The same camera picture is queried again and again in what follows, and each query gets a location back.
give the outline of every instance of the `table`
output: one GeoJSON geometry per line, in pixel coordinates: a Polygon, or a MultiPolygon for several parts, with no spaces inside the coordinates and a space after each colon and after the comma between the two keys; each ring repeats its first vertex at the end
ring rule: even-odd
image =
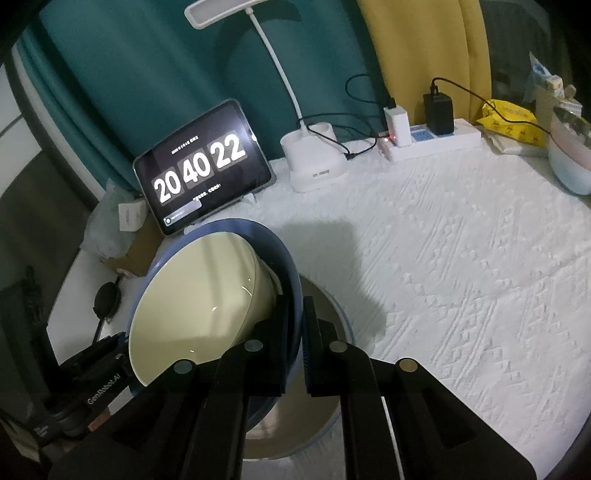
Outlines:
{"type": "MultiPolygon", "coordinates": [[[[306,194],[284,160],[272,166],[277,183],[256,204],[207,221],[272,229],[360,347],[417,359],[544,478],[591,410],[589,202],[546,159],[497,155],[484,140],[395,164],[375,149],[306,194]]],[[[290,458],[245,462],[243,478],[344,478],[340,424],[290,458]]]]}

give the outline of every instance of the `yellow plastic bag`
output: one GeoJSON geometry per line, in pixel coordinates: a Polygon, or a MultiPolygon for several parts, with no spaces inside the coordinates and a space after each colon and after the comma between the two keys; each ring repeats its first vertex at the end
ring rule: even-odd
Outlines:
{"type": "MultiPolygon", "coordinates": [[[[489,100],[495,108],[507,120],[525,120],[537,124],[535,115],[531,113],[527,108],[520,107],[511,102],[504,100],[489,100]]],[[[533,125],[528,124],[512,124],[505,122],[498,113],[496,113],[490,106],[484,104],[482,107],[483,117],[480,120],[476,120],[487,130],[500,133],[506,137],[514,138],[520,142],[529,143],[536,145],[537,147],[545,147],[546,142],[542,130],[533,125]]]]}

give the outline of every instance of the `teal curtain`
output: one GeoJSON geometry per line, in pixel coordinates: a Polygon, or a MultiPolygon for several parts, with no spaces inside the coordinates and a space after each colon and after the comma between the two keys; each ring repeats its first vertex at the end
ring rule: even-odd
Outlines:
{"type": "MultiPolygon", "coordinates": [[[[190,0],[53,0],[17,44],[35,88],[66,140],[98,182],[136,189],[133,159],[227,98],[240,101],[267,158],[296,114],[261,39],[243,12],[204,30],[183,11],[190,0]]],[[[368,115],[349,99],[387,98],[355,0],[271,0],[254,7],[304,115],[368,115]]],[[[368,131],[348,118],[330,117],[368,131]]],[[[339,138],[347,140],[342,132],[339,138]]]]}

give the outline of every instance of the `black power adapter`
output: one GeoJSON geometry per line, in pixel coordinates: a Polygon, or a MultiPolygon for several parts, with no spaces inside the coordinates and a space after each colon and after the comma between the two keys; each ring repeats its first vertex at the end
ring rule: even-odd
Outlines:
{"type": "Polygon", "coordinates": [[[445,93],[440,93],[437,85],[431,85],[431,93],[425,93],[423,101],[429,130],[436,135],[452,134],[454,128],[452,98],[445,93]]]}

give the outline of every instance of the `white power strip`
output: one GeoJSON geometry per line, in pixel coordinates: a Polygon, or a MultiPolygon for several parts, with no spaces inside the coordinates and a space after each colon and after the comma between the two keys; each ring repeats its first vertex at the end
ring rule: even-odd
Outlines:
{"type": "Polygon", "coordinates": [[[453,123],[454,131],[447,135],[436,135],[427,125],[414,125],[410,128],[413,138],[410,145],[397,147],[386,137],[378,140],[379,149],[389,161],[402,161],[480,145],[480,131],[463,118],[455,119],[453,123]]]}

